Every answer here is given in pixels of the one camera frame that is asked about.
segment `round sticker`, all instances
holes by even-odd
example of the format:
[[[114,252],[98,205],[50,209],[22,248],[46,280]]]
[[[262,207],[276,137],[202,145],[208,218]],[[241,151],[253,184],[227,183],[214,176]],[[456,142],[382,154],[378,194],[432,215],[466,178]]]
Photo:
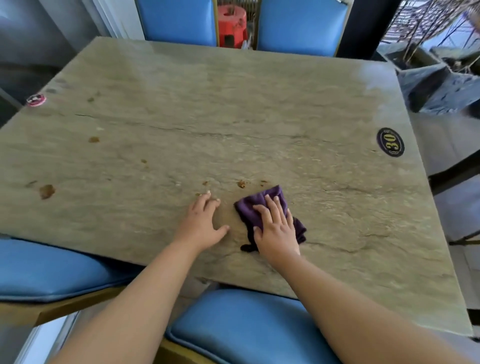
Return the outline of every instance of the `round sticker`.
[[[46,100],[47,100],[47,98],[45,97],[45,95],[43,95],[43,94],[35,94],[35,95],[31,95],[31,96],[27,99],[27,104],[28,104],[28,106],[32,106],[32,107],[40,106],[40,105],[42,105]]]
[[[377,143],[391,157],[399,157],[405,151],[402,137],[390,128],[382,128],[378,131]]]

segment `blue chair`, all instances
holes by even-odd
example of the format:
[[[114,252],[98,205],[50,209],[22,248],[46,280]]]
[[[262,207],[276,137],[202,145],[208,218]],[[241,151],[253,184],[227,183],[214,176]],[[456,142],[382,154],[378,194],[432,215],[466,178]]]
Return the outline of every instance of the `blue chair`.
[[[254,48],[333,57],[348,5],[337,0],[258,0]]]
[[[161,348],[194,363],[341,364],[300,301],[254,291],[205,293],[165,336]]]
[[[18,239],[0,239],[0,301],[48,303],[129,283],[143,267]]]
[[[216,0],[137,0],[146,40],[216,47]]]

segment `pink sticker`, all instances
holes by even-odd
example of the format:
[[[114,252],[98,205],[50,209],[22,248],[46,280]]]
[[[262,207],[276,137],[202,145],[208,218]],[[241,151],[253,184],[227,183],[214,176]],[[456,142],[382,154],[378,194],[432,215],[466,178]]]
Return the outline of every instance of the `pink sticker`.
[[[40,106],[40,105],[42,105],[46,100],[47,100],[47,98],[46,98],[45,95],[43,95],[43,94],[31,95],[31,96],[27,99],[27,105],[28,105],[28,106],[31,106],[31,107]]]

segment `food crumb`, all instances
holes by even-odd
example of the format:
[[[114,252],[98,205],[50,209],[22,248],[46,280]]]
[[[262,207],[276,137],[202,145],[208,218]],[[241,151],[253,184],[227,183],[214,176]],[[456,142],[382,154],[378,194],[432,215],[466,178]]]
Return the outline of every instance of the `food crumb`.
[[[25,187],[32,187],[35,183],[37,183],[37,180],[31,181],[25,185]]]
[[[46,184],[45,186],[42,186],[38,189],[40,192],[40,197],[42,200],[46,200],[47,198],[52,197],[52,195],[55,193],[55,187],[53,187],[51,184]]]

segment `purple cloth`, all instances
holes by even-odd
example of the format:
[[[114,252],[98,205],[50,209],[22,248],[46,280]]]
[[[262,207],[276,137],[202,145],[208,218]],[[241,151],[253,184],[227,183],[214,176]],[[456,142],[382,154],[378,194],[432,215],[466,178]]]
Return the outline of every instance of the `purple cloth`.
[[[267,206],[267,203],[265,201],[266,195],[269,195],[272,199],[275,196],[278,196],[280,198],[280,205],[282,206],[283,213],[286,216],[287,202],[285,200],[285,197],[283,196],[282,187],[280,186],[275,186],[273,188],[270,188],[269,190],[265,190],[257,194],[252,194],[234,203],[235,209],[240,215],[240,219],[247,226],[248,241],[250,242],[250,244],[245,244],[240,247],[240,249],[244,252],[258,251],[257,244],[255,243],[255,239],[253,238],[253,227],[258,226],[260,229],[263,230],[264,225],[262,223],[261,215],[253,209],[253,205]],[[303,243],[306,240],[304,234],[307,231],[307,228],[297,218],[293,218],[293,226],[295,227],[295,235],[297,236],[298,244]]]

